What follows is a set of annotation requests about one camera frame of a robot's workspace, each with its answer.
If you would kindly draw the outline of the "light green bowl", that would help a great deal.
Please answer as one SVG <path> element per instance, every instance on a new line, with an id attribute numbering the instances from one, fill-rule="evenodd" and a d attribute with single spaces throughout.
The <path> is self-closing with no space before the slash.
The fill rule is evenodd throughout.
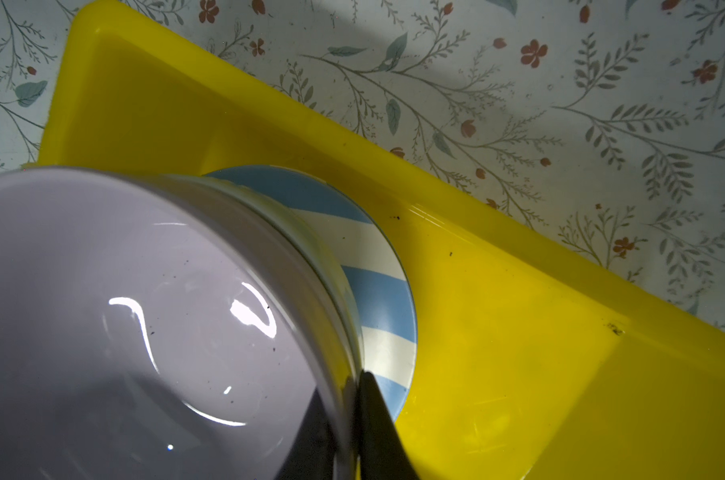
<path id="1" fill-rule="evenodd" d="M 262 216 L 302 254 L 326 288 L 340 316 L 346 336 L 346 351 L 352 364 L 352 375 L 360 376 L 364 349 L 354 292 L 342 269 L 340 258 L 330 248 L 330 242 L 322 239 L 318 230 L 298 214 L 308 210 L 306 204 L 298 201 L 300 190 L 292 186 L 281 186 L 276 181 L 258 182 L 242 177 L 234 178 L 229 169 L 208 176 L 172 175 L 166 178 L 216 190 L 234 198 Z"/>

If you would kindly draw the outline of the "pink ceramic bowl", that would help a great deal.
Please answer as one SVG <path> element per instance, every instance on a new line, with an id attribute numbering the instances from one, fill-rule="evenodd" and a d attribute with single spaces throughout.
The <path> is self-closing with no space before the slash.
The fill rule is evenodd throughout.
<path id="1" fill-rule="evenodd" d="M 168 176 L 0 175 L 0 479 L 274 479 L 318 390 L 356 475 L 356 380 L 302 254 Z"/>

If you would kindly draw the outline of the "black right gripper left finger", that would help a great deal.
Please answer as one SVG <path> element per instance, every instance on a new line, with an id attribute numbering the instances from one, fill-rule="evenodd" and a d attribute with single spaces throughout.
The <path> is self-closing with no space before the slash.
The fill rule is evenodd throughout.
<path id="1" fill-rule="evenodd" d="M 274 479 L 334 479 L 336 440 L 318 390 L 278 422 L 288 446 L 280 456 Z"/>

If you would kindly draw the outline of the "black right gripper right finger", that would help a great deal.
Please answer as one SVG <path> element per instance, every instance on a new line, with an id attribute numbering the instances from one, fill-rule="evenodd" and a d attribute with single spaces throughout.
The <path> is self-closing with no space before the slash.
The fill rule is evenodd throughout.
<path id="1" fill-rule="evenodd" d="M 376 379 L 367 371 L 362 371 L 358 382 L 358 456 L 362 479 L 419 479 L 405 453 Z"/>

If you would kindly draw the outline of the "yellow plastic bin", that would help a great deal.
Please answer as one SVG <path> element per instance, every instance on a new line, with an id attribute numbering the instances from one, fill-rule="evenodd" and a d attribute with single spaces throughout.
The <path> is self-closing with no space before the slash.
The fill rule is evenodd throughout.
<path id="1" fill-rule="evenodd" d="M 394 158 L 116 1 L 68 34 L 40 163 L 302 170 L 410 281 L 396 427 L 424 479 L 725 479 L 725 334 Z"/>

